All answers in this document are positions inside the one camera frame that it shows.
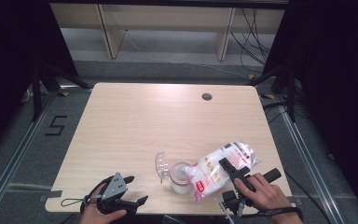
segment floor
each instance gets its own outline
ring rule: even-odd
[[[114,60],[107,58],[100,31],[62,29],[62,33],[76,62],[79,75],[91,82],[98,81],[102,77],[93,75],[93,71],[98,70],[97,67],[90,69],[89,65],[84,64],[115,63],[119,66],[122,63],[154,63],[178,66],[179,68],[194,66],[194,69],[201,69],[204,72],[211,71],[212,73],[214,71],[243,80],[247,80],[248,76],[244,76],[237,70],[225,69],[235,66],[236,69],[239,67],[246,71],[244,72],[246,74],[252,74],[253,72],[249,70],[263,66],[248,54],[241,54],[241,48],[233,37],[229,40],[225,60],[219,62],[215,54],[213,34],[209,33],[128,31],[121,44],[119,54]],[[244,36],[242,34],[235,34],[235,36],[243,43]],[[270,48],[273,39],[274,35],[259,36],[259,42],[267,48]],[[250,47],[249,50],[263,62],[263,56],[259,49]],[[88,66],[89,70],[81,69],[82,66]],[[273,80],[266,81],[258,88],[259,93],[267,97],[261,99],[263,105],[282,101],[280,96],[274,98],[273,101],[268,98],[271,81]],[[65,88],[71,85],[69,82],[62,82],[62,86]],[[59,161],[64,157],[89,96],[89,91],[77,90],[72,91],[70,97],[54,96],[55,99],[51,99],[51,108],[54,109],[46,112],[44,120],[38,124],[40,127],[30,121],[32,117],[31,101],[25,102],[24,106],[19,109],[17,116],[7,127],[7,132],[0,144],[0,184],[3,186],[2,192],[0,192],[0,223],[63,223],[69,217],[68,214],[50,214],[43,209],[43,205],[54,176],[60,168],[60,163],[56,164],[53,161]],[[48,103],[50,98],[49,95],[45,95],[44,102]],[[67,106],[73,108],[71,114],[68,115],[73,119],[65,124],[65,129],[69,131],[63,133],[59,140],[47,139],[45,133],[51,132],[50,120],[54,116],[67,114],[68,112],[64,110]],[[328,149],[325,148],[316,127],[307,118],[307,112],[301,105],[297,105],[296,123],[290,122],[284,112],[284,108],[276,107],[266,110],[266,117],[277,149],[279,149],[283,167],[290,171],[289,173],[296,177],[295,180],[301,182],[303,188],[310,193],[310,197],[307,196],[294,180],[289,180],[296,204],[304,210],[305,222],[358,223],[357,199],[334,161],[326,157]],[[34,130],[36,134],[30,133],[30,130]],[[31,140],[29,142],[21,141],[23,136],[31,136]],[[43,146],[43,151],[33,149],[41,146]],[[21,154],[19,153],[21,147],[29,149],[24,150]],[[7,165],[15,164],[16,160],[17,168],[9,172]],[[10,176],[9,183],[3,183],[8,176]],[[324,218],[310,198],[317,200],[317,203],[324,208],[330,221]],[[69,221],[77,223],[78,216],[71,217]],[[265,222],[265,219],[252,221],[252,223]]]

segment gray carpet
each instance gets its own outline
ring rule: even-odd
[[[231,73],[241,73],[246,76],[254,74],[247,72],[241,66],[216,66]],[[222,73],[208,67],[191,64],[173,63],[101,63],[76,62],[76,68],[81,78],[89,84],[99,81],[109,82],[151,82],[151,83],[196,83],[196,84],[225,84],[244,85],[248,83],[244,77]],[[252,67],[261,71],[261,67]],[[270,93],[272,80],[258,85],[260,94]],[[52,214],[45,210],[41,197],[46,196],[49,188],[62,164],[66,149],[75,132],[83,109],[89,99],[87,91],[71,91],[66,97],[57,96],[48,109],[37,135],[28,150],[18,172],[14,176],[7,193],[0,203],[0,223],[61,223],[69,214]],[[275,103],[275,100],[262,99],[263,105]],[[305,166],[299,157],[294,141],[287,131],[278,107],[270,109],[267,120],[279,151],[283,168],[301,184],[301,186],[318,202],[320,200],[310,181]],[[66,118],[56,119],[56,124],[64,125],[61,135],[47,136],[46,133],[57,133],[58,129],[50,128],[50,123],[56,116]],[[32,118],[32,102],[27,102],[19,109],[17,116],[7,127],[7,132],[0,144],[0,174],[4,171],[12,153],[20,143]],[[340,212],[347,223],[358,223],[358,201],[353,195],[342,173],[333,161],[325,157],[328,152],[317,129],[301,105],[296,106],[296,125],[301,131],[313,159],[326,181],[328,188],[337,200]],[[306,223],[327,223],[321,212],[306,196],[306,194],[290,179],[289,185],[297,198],[304,213]],[[198,223],[222,223],[219,219],[198,217]],[[78,216],[72,217],[67,223],[77,223]],[[242,223],[268,223],[265,218],[254,218]]]

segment snack bag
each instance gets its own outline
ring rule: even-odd
[[[199,161],[185,168],[187,183],[193,190],[196,202],[221,189],[229,182],[229,176],[221,167],[219,161],[228,161],[240,170],[247,166],[249,169],[256,164],[255,154],[249,145],[238,141],[220,147]]]

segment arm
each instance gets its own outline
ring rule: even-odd
[[[99,194],[104,184],[101,185],[94,191],[94,194]],[[83,215],[80,219],[80,224],[108,224],[116,219],[124,217],[127,214],[126,210],[119,210],[114,213],[105,215],[102,214],[97,208],[97,200],[91,199],[90,204],[88,204],[83,212]]]
[[[261,174],[255,174],[248,177],[248,181],[255,188],[255,192],[249,190],[238,178],[235,180],[238,190],[248,197],[258,209],[275,209],[291,207],[289,200],[284,196],[282,190],[276,185],[270,183]],[[281,223],[302,223],[296,213],[279,214],[270,218],[275,224]]]

